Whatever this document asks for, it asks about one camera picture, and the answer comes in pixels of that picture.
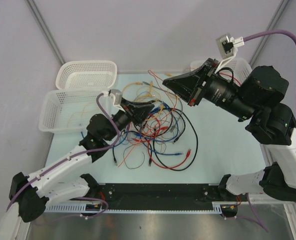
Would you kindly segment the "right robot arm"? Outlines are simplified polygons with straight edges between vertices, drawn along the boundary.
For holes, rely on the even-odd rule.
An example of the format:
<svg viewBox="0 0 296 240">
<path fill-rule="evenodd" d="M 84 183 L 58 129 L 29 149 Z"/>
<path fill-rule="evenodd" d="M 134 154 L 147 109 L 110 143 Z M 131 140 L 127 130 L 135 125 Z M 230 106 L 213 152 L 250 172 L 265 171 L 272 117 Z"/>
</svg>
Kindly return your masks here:
<svg viewBox="0 0 296 240">
<path fill-rule="evenodd" d="M 163 85 L 197 106 L 205 99 L 248 121 L 246 130 L 273 157 L 273 163 L 255 173 L 224 175 L 218 186 L 225 201 L 240 194 L 265 193 L 280 201 L 296 203 L 296 117 L 282 103 L 289 82 L 272 66 L 258 66 L 241 85 L 221 76 L 217 60 L 209 58 L 197 69 L 167 78 Z"/>
</svg>

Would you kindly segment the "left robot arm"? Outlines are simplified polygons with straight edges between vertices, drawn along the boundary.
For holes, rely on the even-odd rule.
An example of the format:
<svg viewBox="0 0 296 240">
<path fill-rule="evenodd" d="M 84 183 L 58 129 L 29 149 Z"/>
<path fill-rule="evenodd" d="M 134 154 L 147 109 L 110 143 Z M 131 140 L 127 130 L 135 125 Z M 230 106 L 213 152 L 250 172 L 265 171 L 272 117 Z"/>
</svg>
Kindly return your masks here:
<svg viewBox="0 0 296 240">
<path fill-rule="evenodd" d="M 97 197 L 97 182 L 88 173 L 70 183 L 60 180 L 104 156 L 117 144 L 123 129 L 130 123 L 143 123 L 154 108 L 152 101 L 131 102 L 124 98 L 117 101 L 117 106 L 118 112 L 110 116 L 99 105 L 102 112 L 91 117 L 87 134 L 66 156 L 29 175 L 19 172 L 12 178 L 10 202 L 0 221 L 0 240 L 16 239 L 20 224 L 34 221 L 47 207 L 70 199 L 91 201 Z"/>
</svg>

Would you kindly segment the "white basket back left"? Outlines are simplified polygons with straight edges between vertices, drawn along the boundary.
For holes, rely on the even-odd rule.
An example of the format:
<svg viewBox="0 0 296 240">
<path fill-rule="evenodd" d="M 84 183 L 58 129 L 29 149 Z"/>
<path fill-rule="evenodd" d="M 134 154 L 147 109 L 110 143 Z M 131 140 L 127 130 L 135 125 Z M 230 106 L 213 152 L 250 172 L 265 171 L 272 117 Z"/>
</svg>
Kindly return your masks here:
<svg viewBox="0 0 296 240">
<path fill-rule="evenodd" d="M 55 85 L 61 89 L 111 88 L 116 81 L 117 65 L 109 60 L 69 61 L 61 66 Z"/>
</svg>

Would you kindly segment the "translucent basket front left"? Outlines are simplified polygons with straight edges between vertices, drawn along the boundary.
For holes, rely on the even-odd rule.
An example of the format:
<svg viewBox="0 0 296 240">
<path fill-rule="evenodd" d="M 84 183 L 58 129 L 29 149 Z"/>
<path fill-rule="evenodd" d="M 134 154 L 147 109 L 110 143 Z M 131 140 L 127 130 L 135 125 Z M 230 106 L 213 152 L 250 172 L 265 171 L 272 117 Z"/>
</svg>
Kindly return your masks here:
<svg viewBox="0 0 296 240">
<path fill-rule="evenodd" d="M 47 93 L 39 117 L 42 132 L 65 134 L 86 129 L 95 114 L 102 113 L 96 99 L 107 88 L 69 88 Z"/>
</svg>

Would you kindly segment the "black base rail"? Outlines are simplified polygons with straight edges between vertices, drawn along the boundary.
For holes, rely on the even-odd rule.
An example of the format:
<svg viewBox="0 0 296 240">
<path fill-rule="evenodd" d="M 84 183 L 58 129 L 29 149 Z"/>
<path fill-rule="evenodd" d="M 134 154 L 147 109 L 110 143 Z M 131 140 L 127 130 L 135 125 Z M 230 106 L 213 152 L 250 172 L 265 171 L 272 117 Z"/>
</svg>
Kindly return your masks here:
<svg viewBox="0 0 296 240">
<path fill-rule="evenodd" d="M 90 187 L 85 196 L 104 196 L 113 211 L 202 211 L 211 210 L 214 202 L 247 201 L 244 194 L 236 196 L 206 183 L 98 183 L 88 173 L 80 177 Z"/>
</svg>

